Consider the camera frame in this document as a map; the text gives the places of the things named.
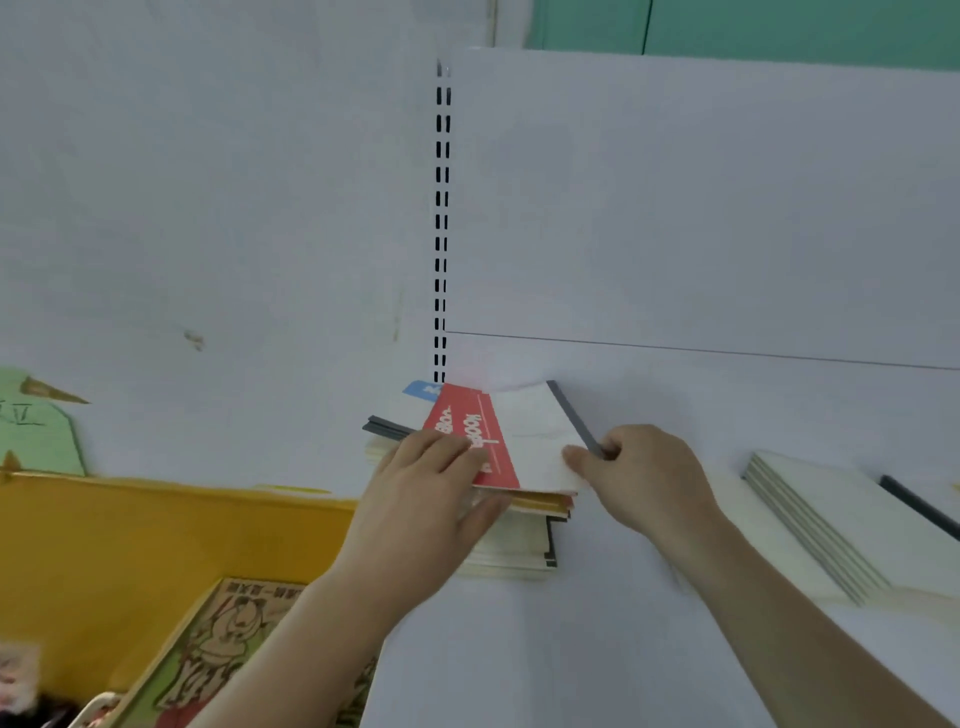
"yellow surface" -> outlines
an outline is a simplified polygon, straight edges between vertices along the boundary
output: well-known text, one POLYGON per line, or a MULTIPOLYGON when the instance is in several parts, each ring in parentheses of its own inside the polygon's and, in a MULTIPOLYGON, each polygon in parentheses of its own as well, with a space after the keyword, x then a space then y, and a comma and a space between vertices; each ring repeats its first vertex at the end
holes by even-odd
POLYGON ((224 576, 308 583, 355 501, 0 473, 0 641, 42 646, 42 687, 124 691, 224 576))

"red card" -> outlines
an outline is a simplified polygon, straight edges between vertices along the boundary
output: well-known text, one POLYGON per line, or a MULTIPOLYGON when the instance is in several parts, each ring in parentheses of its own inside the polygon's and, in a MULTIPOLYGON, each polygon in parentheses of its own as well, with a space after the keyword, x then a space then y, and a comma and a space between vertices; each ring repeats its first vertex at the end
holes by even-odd
POLYGON ((436 429, 447 435, 469 437, 472 447, 483 448, 490 458, 473 480, 486 488, 519 490, 514 464, 503 442, 500 423, 493 412, 490 395, 479 389, 445 384, 423 423, 424 429, 436 429))

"person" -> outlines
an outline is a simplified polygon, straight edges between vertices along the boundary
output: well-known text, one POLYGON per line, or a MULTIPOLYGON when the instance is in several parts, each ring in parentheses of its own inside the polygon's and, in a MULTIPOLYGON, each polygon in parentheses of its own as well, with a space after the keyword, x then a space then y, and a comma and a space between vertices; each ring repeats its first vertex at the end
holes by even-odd
MULTIPOLYGON (((609 459, 579 447, 563 458, 611 516, 684 574, 780 728, 950 726, 747 543, 683 440, 625 425, 601 447, 609 459)), ((333 566, 191 728, 326 726, 390 631, 509 507, 494 494, 461 516, 485 461, 469 440, 432 430, 387 454, 333 566)))

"green paper cutout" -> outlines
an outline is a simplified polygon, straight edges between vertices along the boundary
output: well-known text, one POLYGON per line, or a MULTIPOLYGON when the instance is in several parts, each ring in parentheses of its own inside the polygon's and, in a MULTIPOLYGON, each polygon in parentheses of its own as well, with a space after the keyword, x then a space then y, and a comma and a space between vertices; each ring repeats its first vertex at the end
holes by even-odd
POLYGON ((28 376, 0 367, 0 461, 11 452, 24 471, 86 475, 70 418, 45 398, 23 394, 28 376))

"cartoon character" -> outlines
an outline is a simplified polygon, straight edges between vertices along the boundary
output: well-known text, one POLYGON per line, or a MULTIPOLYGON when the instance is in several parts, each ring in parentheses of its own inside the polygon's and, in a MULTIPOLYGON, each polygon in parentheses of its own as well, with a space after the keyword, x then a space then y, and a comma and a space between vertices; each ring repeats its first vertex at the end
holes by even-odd
POLYGON ((263 599, 228 599, 194 633, 173 682, 156 699, 156 728, 181 728, 200 712, 252 653, 249 642, 264 627, 263 599))

